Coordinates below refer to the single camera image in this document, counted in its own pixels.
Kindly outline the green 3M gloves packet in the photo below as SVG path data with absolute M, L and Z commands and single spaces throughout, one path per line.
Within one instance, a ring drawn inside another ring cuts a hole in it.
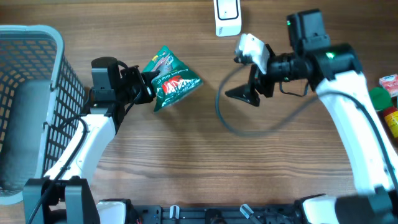
M 155 113 L 174 105 L 203 84 L 200 76 L 176 57 L 166 45 L 153 56 L 143 70 L 156 71 L 159 71 L 159 74 L 151 80 L 156 94 Z

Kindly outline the green lid glass jar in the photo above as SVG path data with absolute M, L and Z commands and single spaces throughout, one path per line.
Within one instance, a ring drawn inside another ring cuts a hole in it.
M 370 90 L 369 97 L 376 111 L 381 111 L 393 106 L 389 92 L 381 87 L 375 87 Z

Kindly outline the small red tissue box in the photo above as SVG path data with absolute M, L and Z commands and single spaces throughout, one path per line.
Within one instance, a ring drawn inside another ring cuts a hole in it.
M 397 74 L 388 75 L 379 79 L 380 86 L 387 90 L 390 96 L 397 97 L 398 92 L 398 77 Z

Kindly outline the yellow red sauce bottle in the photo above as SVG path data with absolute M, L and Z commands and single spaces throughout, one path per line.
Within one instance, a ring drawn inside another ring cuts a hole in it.
M 397 108 L 394 106 L 388 107 L 383 110 L 384 121 L 391 131 L 394 139 L 397 139 Z

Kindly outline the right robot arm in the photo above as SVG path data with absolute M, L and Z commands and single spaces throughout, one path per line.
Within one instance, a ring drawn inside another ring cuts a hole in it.
M 268 44 L 243 34 L 234 61 L 250 65 L 248 82 L 226 92 L 253 106 L 271 97 L 275 84 L 306 80 L 329 112 L 354 177 L 355 195 L 309 196 L 287 205 L 271 205 L 264 221 L 291 223 L 396 223 L 397 153 L 369 96 L 359 58 L 350 44 L 332 45 L 320 10 L 287 17 L 289 54 L 276 55 Z

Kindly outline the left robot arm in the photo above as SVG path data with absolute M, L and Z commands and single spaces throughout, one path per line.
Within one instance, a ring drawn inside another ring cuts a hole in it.
M 114 57 L 91 62 L 93 87 L 84 106 L 88 111 L 64 119 L 64 130 L 78 127 L 61 158 L 40 179 L 29 179 L 22 194 L 27 223 L 140 223 L 129 199 L 96 203 L 90 182 L 106 146 L 114 139 L 133 105 L 155 98 L 152 80 L 159 71 L 140 72 Z

